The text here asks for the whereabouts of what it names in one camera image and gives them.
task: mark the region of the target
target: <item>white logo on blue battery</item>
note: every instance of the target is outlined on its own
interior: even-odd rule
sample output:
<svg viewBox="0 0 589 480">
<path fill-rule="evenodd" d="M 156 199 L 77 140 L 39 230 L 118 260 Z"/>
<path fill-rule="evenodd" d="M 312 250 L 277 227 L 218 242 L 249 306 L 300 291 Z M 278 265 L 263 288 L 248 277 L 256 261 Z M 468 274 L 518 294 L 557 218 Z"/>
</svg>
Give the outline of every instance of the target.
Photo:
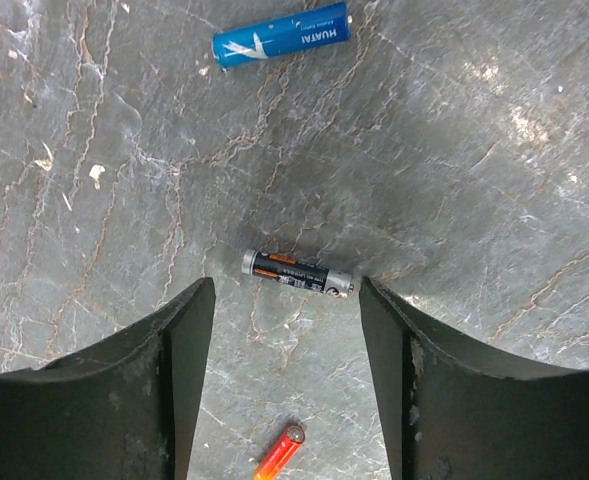
<svg viewBox="0 0 589 480">
<path fill-rule="evenodd" d="M 236 42 L 226 43 L 224 47 L 227 48 L 230 52 L 245 55 L 249 58 L 255 58 L 257 60 L 265 60 L 267 58 L 267 55 L 265 55 L 265 50 L 263 50 L 263 43 L 261 42 L 261 39 L 258 38 L 256 33 L 254 33 L 255 50 L 252 50 L 251 48 L 245 47 L 243 45 L 239 45 Z"/>
</svg>

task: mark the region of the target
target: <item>gray stone surface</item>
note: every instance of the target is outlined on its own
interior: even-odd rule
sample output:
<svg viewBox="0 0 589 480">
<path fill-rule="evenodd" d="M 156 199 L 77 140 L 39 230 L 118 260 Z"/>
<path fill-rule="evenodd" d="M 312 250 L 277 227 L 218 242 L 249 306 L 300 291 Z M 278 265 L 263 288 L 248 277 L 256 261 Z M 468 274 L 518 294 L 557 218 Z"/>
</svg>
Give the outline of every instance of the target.
<svg viewBox="0 0 589 480">
<path fill-rule="evenodd" d="M 354 0 L 349 43 L 213 65 L 312 5 L 0 0 L 0 371 L 214 277 L 190 479 L 248 478 L 289 418 L 283 478 L 389 478 L 356 299 L 242 276 L 248 247 L 589 367 L 589 0 Z"/>
</svg>

